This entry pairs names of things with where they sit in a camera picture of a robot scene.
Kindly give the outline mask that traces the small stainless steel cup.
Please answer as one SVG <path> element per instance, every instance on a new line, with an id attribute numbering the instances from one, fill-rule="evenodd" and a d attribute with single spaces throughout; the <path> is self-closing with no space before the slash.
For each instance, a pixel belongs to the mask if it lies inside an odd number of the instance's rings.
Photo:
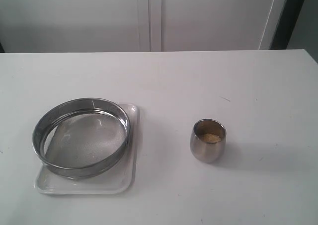
<path id="1" fill-rule="evenodd" d="M 200 140 L 200 136 L 206 133 L 217 135 L 222 140 L 218 143 L 205 143 Z M 208 118 L 201 119 L 192 128 L 190 150 L 199 161 L 213 163 L 222 156 L 226 145 L 226 137 L 226 128 L 220 122 Z"/>

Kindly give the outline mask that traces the yellow white grain pile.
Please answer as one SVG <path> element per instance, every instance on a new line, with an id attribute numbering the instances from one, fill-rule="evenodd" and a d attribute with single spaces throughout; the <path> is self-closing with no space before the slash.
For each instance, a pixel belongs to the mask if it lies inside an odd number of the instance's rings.
<path id="1" fill-rule="evenodd" d="M 214 134 L 206 133 L 200 136 L 200 140 L 205 143 L 218 143 L 222 140 L 222 138 Z"/>

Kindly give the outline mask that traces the white rectangular plastic tray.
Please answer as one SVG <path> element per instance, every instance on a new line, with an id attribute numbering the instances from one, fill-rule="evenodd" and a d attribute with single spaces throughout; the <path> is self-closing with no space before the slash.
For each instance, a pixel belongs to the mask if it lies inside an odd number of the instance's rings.
<path id="1" fill-rule="evenodd" d="M 44 165 L 34 182 L 34 188 L 46 195 L 114 195 L 126 191 L 135 180 L 138 150 L 140 110 L 134 104 L 122 103 L 120 106 L 132 122 L 132 136 L 128 150 L 108 171 L 91 178 L 70 180 L 50 172 Z"/>

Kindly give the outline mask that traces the round steel mesh sieve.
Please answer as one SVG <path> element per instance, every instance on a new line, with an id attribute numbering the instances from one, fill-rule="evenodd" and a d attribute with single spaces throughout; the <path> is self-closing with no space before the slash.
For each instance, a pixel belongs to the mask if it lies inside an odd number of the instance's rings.
<path id="1" fill-rule="evenodd" d="M 115 166 L 129 144 L 132 123 L 118 104 L 79 98 L 48 111 L 36 124 L 33 149 L 52 173 L 84 179 Z"/>

